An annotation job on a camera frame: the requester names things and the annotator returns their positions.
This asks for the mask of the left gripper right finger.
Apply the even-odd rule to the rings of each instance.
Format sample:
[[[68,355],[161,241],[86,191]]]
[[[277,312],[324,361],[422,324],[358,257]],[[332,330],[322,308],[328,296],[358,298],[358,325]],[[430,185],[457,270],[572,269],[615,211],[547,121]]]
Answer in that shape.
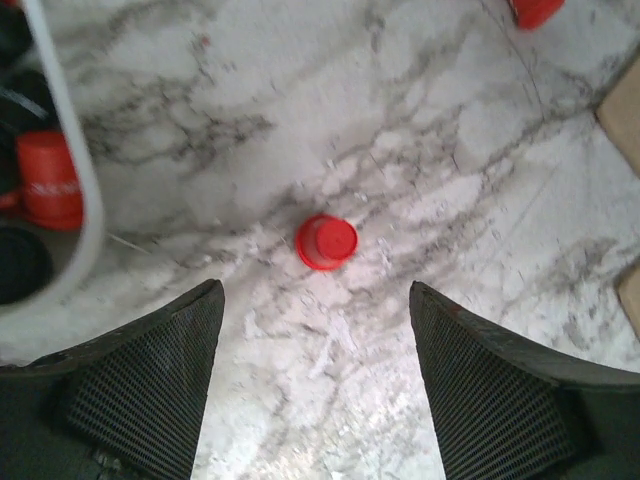
[[[422,282],[410,319],[447,478],[638,478],[638,374],[538,344]]]

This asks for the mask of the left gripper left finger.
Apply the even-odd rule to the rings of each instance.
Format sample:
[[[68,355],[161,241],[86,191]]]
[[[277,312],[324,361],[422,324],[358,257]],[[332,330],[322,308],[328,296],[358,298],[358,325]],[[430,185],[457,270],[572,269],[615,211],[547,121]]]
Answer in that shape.
[[[207,280],[90,341],[1,370],[5,479],[187,479],[225,306]]]

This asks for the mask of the black coffee capsule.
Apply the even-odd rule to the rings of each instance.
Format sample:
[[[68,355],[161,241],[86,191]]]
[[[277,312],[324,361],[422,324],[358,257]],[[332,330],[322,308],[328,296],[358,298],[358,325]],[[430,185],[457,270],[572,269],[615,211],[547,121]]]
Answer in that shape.
[[[57,114],[45,76],[35,70],[14,72],[1,80],[1,147],[12,149],[27,132],[49,129]]]
[[[1,304],[19,302],[42,289],[52,278],[53,261],[34,233],[1,228]]]

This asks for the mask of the red coffee capsule cluster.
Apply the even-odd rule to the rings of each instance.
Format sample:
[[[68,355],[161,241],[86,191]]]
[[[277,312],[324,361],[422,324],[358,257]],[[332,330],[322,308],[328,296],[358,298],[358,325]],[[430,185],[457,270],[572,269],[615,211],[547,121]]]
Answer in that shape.
[[[334,271],[356,253],[358,234],[346,220],[320,213],[297,229],[294,245],[300,260],[310,269]]]

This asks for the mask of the brown cardboard square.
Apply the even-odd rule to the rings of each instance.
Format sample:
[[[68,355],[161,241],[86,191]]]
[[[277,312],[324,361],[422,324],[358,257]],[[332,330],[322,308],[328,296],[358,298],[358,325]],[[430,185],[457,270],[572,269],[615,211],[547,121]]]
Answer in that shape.
[[[596,110],[608,139],[639,176],[639,59],[613,85]]]

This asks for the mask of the white rectangular storage basket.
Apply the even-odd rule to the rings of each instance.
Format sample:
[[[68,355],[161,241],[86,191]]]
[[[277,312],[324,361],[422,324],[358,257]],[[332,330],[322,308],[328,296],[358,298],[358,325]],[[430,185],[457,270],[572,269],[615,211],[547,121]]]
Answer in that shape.
[[[44,8],[1,4],[1,318],[43,312],[90,272],[104,205]]]

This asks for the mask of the brown cardboard sheet right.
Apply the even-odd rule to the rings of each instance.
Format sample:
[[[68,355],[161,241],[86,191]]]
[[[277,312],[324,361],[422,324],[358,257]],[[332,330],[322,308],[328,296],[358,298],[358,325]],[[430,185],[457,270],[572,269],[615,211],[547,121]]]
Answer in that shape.
[[[639,261],[630,265],[620,276],[616,291],[636,337],[640,336],[640,266]]]

